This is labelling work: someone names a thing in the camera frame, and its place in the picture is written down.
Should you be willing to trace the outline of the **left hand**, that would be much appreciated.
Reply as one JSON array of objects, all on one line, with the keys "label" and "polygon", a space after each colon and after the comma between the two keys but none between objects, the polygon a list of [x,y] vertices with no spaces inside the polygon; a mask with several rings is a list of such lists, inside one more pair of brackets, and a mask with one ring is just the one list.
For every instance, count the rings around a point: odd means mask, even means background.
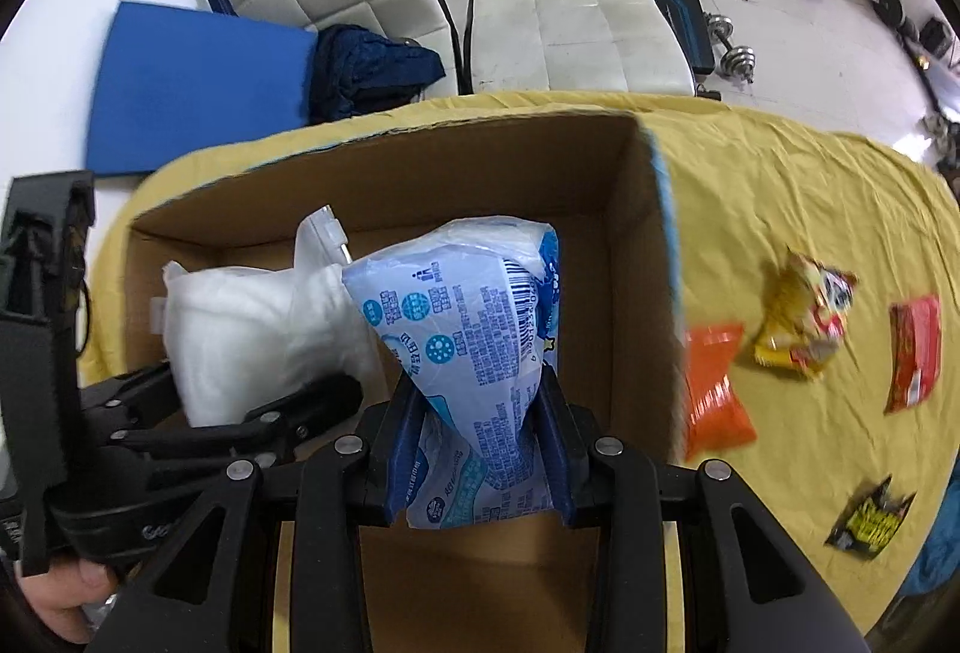
[{"label": "left hand", "polygon": [[46,573],[32,577],[26,577],[16,562],[14,575],[34,614],[57,637],[75,645],[93,639],[82,607],[104,603],[119,584],[109,567],[86,559],[57,559]]}]

